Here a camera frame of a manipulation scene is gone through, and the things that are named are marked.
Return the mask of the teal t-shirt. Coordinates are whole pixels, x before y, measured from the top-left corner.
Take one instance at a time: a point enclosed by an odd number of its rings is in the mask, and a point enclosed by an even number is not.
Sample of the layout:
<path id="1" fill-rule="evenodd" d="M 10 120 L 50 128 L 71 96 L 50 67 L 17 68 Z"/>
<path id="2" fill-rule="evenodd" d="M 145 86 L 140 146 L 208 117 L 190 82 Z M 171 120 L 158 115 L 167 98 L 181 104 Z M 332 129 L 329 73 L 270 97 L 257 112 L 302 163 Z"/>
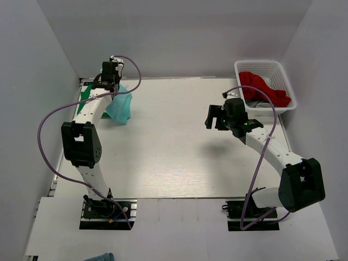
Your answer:
<path id="1" fill-rule="evenodd" d="M 104 113 L 107 117 L 120 125 L 126 125 L 131 117 L 132 94 L 117 95 L 106 107 Z"/>

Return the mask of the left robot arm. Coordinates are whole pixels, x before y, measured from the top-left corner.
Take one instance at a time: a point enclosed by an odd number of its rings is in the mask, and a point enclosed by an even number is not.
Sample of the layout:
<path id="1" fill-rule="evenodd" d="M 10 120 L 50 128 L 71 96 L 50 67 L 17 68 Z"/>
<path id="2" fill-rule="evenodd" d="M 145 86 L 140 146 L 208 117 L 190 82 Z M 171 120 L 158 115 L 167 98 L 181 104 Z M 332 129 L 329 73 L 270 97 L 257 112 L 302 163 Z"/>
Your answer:
<path id="1" fill-rule="evenodd" d="M 102 63 L 102 72 L 93 80 L 88 98 L 80 112 L 71 122 L 61 127 L 65 158 L 81 174 L 83 182 L 88 184 L 88 194 L 84 196 L 87 211 L 108 218 L 115 210 L 111 189 L 106 185 L 99 161 L 102 145 L 96 127 L 113 101 L 113 92 L 119 91 L 124 62 L 120 58 L 111 58 Z"/>

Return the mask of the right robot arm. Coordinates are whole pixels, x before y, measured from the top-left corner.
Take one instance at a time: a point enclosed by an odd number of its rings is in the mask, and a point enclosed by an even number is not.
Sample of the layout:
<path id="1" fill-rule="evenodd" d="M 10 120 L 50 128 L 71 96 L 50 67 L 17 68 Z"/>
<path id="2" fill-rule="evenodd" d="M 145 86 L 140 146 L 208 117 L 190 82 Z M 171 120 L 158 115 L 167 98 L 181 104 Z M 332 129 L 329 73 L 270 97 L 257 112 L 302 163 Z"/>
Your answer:
<path id="1" fill-rule="evenodd" d="M 231 131 L 242 143 L 263 155 L 278 172 L 280 184 L 251 194 L 245 203 L 246 212 L 259 216 L 265 208 L 284 207 L 294 213 L 325 199 L 321 165 L 289 151 L 273 138 L 256 119 L 249 119 L 244 102 L 239 98 L 225 100 L 223 105 L 210 105 L 205 121 L 208 129 Z"/>

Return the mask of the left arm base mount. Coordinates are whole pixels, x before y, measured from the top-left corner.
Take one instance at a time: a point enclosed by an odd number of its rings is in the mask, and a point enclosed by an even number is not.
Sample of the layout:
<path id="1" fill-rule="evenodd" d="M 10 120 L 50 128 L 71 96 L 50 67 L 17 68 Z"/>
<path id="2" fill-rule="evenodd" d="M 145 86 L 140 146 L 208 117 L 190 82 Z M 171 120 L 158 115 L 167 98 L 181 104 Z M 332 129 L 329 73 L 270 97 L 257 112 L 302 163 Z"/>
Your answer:
<path id="1" fill-rule="evenodd" d="M 130 231 L 135 223 L 137 200 L 96 201 L 84 195 L 80 230 Z"/>

